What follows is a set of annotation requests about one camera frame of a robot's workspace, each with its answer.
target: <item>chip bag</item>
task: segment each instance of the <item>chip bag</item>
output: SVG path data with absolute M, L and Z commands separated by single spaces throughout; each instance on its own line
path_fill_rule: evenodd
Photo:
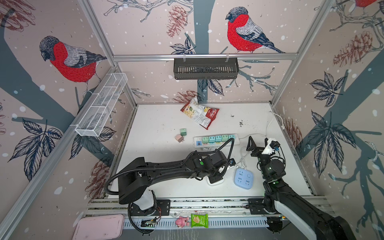
M 205 214 L 205 215 L 191 214 L 191 227 L 208 228 L 208 214 Z
M 195 96 L 180 111 L 208 130 L 208 127 L 215 120 L 219 109 L 198 104 L 197 97 Z

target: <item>green snack bag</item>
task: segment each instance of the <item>green snack bag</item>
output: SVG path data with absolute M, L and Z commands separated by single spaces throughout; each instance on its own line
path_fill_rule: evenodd
M 205 215 L 191 214 L 191 227 L 208 228 L 208 214 L 205 214 Z

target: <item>pink pig toy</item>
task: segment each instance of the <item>pink pig toy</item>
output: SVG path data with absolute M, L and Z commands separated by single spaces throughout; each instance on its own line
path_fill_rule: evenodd
M 177 220 L 176 220 L 176 225 L 179 227 L 179 228 L 182 228 L 184 226 L 189 226 L 189 217 L 179 217 Z

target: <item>red bird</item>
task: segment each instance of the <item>red bird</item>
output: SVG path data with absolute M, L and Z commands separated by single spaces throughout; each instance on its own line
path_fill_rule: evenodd
M 87 92 L 91 93 L 88 90 L 88 80 L 96 74 L 97 65 L 107 59 L 100 54 L 86 51 L 84 48 L 72 47 L 60 42 L 53 36 L 47 36 L 40 42 L 40 52 L 44 61 L 49 59 L 66 79 L 77 83 L 87 83 L 83 96 Z
M 225 18 L 228 21 L 228 40 L 239 51 L 269 48 L 283 53 L 265 36 L 263 30 L 254 24 L 245 7 L 231 9 Z
M 354 0 L 355 4 L 354 4 L 354 7 L 351 10 L 349 10 L 351 13 L 355 10 L 356 7 L 361 7 L 362 8 L 362 11 L 363 11 L 363 15 L 366 15 L 367 13 L 365 12 L 365 7 L 371 5 L 372 3 L 376 2 L 377 0 Z

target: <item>white table surface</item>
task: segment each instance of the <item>white table surface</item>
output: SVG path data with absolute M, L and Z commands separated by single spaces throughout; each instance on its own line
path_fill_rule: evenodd
M 144 157 L 146 162 L 183 160 L 191 151 L 196 150 L 193 138 L 197 136 L 237 133 L 241 138 L 253 133 L 265 134 L 269 121 L 275 118 L 270 113 L 271 107 L 267 103 L 207 104 L 207 106 L 220 109 L 208 130 L 181 112 L 180 109 L 183 107 L 181 104 L 139 105 L 117 172 L 137 157 Z M 180 128 L 187 129 L 187 135 L 182 143 L 174 138 L 180 133 Z M 267 137 L 276 138 L 283 148 L 286 157 L 286 175 L 283 180 L 297 194 L 311 195 L 276 119 L 269 126 Z M 265 146 L 264 137 L 254 135 L 253 139 L 257 146 Z M 247 146 L 247 143 L 248 138 L 245 138 L 240 140 L 240 145 L 234 146 L 231 158 L 233 157 L 236 162 L 240 160 L 240 148 Z M 223 148 L 222 152 L 227 156 L 229 147 Z M 261 172 L 256 168 L 257 158 L 248 155 L 245 160 L 247 170 L 254 176 L 253 187 L 249 190 L 234 184 L 236 168 L 229 169 L 224 175 L 224 183 L 217 186 L 208 185 L 206 179 L 197 181 L 179 178 L 156 183 L 148 189 L 153 190 L 158 198 L 264 196 L 263 179 Z M 111 190 L 118 191 L 117 179 L 113 182 Z M 109 198 L 118 198 L 118 195 L 109 195 Z

